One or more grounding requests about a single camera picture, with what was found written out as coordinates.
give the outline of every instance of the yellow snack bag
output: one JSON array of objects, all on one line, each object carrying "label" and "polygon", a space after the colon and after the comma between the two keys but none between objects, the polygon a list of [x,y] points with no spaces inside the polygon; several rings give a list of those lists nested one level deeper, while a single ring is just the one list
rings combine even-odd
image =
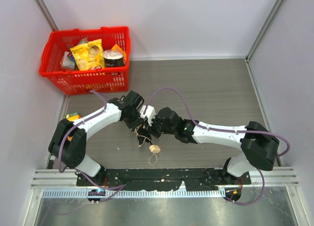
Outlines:
[{"label": "yellow snack bag", "polygon": [[71,52],[79,70],[95,70],[105,67],[101,39],[76,45],[71,48]]},{"label": "yellow snack bag", "polygon": [[119,47],[118,44],[115,44],[112,48],[111,51],[114,52],[121,52],[123,54],[123,61],[124,61],[124,65],[126,64],[127,61],[127,54]]}]

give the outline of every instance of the red basket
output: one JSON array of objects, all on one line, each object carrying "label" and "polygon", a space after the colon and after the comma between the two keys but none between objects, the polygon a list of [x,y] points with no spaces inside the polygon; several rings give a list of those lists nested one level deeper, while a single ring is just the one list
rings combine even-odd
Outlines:
[{"label": "red basket", "polygon": [[[65,51],[70,52],[83,38],[89,41],[101,38],[104,50],[118,44],[127,53],[123,67],[88,71],[62,71],[60,62]],[[67,95],[98,92],[119,92],[129,89],[129,57],[131,40],[128,27],[101,27],[94,30],[65,30],[52,32],[45,46],[39,74],[47,77]]]}]

